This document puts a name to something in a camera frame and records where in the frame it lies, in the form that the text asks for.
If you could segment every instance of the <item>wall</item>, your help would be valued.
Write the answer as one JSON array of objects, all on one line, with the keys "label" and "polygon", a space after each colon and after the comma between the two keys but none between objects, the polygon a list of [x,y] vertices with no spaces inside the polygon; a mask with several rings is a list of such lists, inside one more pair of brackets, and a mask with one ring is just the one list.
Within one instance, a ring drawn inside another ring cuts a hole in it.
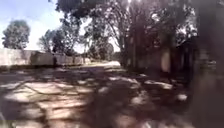
[{"label": "wall", "polygon": [[54,56],[58,65],[81,65],[84,64],[82,57],[68,57],[65,55],[42,53],[31,50],[0,49],[0,66],[51,66]]}]

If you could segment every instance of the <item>white wall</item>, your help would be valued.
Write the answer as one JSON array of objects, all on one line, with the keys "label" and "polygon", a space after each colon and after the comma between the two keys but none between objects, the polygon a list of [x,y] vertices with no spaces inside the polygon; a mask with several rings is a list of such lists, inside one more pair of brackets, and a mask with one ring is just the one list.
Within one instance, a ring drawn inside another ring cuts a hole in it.
[{"label": "white wall", "polygon": [[[0,66],[13,65],[53,65],[51,53],[41,53],[31,50],[0,49]],[[83,64],[81,57],[68,57],[55,55],[58,65],[79,65]]]}]

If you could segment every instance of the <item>unpaved road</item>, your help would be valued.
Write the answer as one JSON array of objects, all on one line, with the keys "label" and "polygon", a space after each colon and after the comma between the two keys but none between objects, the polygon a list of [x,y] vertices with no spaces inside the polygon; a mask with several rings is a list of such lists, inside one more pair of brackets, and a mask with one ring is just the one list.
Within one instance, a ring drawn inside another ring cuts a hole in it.
[{"label": "unpaved road", "polygon": [[0,74],[0,111],[16,128],[191,128],[172,85],[117,63]]}]

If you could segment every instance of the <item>dirt road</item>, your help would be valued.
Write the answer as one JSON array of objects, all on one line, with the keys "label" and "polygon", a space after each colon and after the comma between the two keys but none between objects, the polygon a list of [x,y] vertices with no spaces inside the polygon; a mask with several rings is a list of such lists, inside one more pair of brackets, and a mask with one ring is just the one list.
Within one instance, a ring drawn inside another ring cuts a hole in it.
[{"label": "dirt road", "polygon": [[0,111],[16,128],[191,128],[172,85],[117,63],[0,74]]}]

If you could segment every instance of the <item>dirt path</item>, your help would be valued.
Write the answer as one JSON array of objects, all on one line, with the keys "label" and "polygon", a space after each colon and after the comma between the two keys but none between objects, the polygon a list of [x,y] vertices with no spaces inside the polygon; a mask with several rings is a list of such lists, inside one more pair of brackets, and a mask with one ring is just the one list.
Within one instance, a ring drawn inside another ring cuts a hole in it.
[{"label": "dirt path", "polygon": [[191,128],[172,85],[111,64],[1,73],[1,113],[16,128]]}]

